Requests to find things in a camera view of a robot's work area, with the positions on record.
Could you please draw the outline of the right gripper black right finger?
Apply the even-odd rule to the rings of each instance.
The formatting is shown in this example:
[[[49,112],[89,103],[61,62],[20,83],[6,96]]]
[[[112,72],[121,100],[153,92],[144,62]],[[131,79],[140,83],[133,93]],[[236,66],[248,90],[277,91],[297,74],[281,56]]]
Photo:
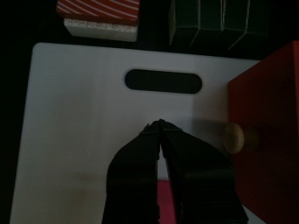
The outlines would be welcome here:
[[[248,224],[229,160],[172,123],[159,126],[176,224]]]

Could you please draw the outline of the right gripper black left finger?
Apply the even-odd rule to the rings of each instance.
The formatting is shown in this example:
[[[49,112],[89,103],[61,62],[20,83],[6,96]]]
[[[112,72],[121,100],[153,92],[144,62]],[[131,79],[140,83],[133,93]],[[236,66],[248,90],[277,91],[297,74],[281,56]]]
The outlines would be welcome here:
[[[159,122],[153,122],[117,151],[109,163],[101,224],[159,224],[159,150]]]

